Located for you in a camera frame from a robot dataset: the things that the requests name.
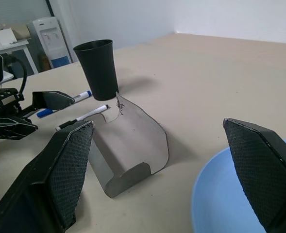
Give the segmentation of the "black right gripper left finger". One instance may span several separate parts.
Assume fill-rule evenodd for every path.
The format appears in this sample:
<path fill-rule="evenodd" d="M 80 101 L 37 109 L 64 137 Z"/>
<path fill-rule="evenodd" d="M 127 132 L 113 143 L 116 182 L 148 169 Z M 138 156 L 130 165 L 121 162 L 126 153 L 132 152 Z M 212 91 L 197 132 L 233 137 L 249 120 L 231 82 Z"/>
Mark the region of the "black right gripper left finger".
<path fill-rule="evenodd" d="M 94 126 L 57 131 L 0 200 L 0 233 L 64 233 L 75 222 Z"/>

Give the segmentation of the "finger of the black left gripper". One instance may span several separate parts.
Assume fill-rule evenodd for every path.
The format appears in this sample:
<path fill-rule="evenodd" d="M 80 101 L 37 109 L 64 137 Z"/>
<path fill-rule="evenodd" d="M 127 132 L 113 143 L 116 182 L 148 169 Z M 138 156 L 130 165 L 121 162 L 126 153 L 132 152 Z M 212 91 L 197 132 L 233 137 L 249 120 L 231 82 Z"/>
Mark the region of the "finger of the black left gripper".
<path fill-rule="evenodd" d="M 21 140 L 34 133 L 38 127 L 18 117 L 0 117 L 0 139 Z"/>
<path fill-rule="evenodd" d="M 74 104 L 74 98 L 60 91 L 32 93 L 32 104 L 21 111 L 21 117 L 40 109 L 62 110 Z"/>

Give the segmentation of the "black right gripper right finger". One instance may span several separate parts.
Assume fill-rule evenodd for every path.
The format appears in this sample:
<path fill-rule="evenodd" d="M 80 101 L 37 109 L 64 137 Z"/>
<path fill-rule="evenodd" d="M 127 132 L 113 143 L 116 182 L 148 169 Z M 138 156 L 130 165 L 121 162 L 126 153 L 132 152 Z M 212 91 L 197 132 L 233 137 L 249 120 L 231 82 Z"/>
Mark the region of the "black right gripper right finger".
<path fill-rule="evenodd" d="M 224 119 L 223 128 L 260 224 L 268 233 L 286 233 L 286 142 L 273 130 L 237 119 Z"/>

